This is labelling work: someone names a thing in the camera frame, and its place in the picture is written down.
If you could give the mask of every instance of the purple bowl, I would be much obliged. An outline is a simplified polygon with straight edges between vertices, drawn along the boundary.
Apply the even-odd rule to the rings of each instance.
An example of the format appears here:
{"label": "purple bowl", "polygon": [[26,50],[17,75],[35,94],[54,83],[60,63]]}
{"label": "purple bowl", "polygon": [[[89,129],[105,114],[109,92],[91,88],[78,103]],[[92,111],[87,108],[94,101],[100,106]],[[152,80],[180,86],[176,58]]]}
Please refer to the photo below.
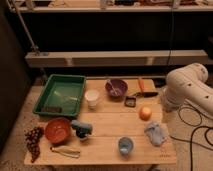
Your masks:
{"label": "purple bowl", "polygon": [[110,79],[110,81],[115,91],[117,92],[117,94],[113,90],[112,85],[110,85],[110,83],[107,82],[105,84],[105,89],[107,93],[109,94],[109,96],[116,97],[116,98],[123,97],[128,89],[127,83],[121,79]]}

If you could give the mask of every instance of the orange ball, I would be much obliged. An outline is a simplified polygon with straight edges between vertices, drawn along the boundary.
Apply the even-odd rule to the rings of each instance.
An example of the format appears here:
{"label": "orange ball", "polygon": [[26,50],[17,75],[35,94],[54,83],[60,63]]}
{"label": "orange ball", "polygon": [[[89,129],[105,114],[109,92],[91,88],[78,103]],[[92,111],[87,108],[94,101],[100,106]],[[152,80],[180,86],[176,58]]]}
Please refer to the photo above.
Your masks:
{"label": "orange ball", "polygon": [[140,111],[139,111],[139,117],[144,120],[147,121],[150,119],[152,115],[152,110],[149,107],[141,107]]}

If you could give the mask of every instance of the table leg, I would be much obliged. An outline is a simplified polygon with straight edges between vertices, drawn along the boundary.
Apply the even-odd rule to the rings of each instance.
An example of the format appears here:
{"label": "table leg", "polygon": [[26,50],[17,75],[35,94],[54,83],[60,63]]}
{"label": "table leg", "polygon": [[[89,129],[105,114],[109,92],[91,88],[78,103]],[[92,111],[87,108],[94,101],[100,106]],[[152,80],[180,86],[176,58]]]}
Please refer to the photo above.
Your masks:
{"label": "table leg", "polygon": [[147,171],[160,171],[156,169],[158,167],[158,164],[152,164],[151,167]]}
{"label": "table leg", "polygon": [[46,167],[47,167],[48,170],[50,170],[50,171],[57,171],[57,169],[56,169],[54,166],[52,166],[52,165],[46,165]]}

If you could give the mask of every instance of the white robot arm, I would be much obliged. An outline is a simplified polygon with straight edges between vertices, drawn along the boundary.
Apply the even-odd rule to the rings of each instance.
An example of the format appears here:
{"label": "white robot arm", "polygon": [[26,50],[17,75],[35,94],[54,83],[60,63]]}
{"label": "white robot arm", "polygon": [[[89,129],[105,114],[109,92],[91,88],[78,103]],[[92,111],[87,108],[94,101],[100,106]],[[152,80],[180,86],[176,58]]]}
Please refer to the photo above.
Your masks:
{"label": "white robot arm", "polygon": [[207,79],[208,71],[199,63],[169,72],[161,94],[163,108],[167,112],[177,110],[187,99],[213,115],[213,89],[205,84]]}

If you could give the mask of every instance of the green tray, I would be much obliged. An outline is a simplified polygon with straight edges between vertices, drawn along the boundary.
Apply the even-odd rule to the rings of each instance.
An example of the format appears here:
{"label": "green tray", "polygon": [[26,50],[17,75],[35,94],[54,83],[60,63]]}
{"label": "green tray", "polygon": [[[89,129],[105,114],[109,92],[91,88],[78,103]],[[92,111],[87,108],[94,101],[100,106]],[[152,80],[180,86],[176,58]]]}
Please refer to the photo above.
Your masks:
{"label": "green tray", "polygon": [[[85,82],[85,76],[51,75],[35,104],[33,113],[76,118],[79,113]],[[43,107],[60,107],[61,112],[44,112],[41,111]]]}

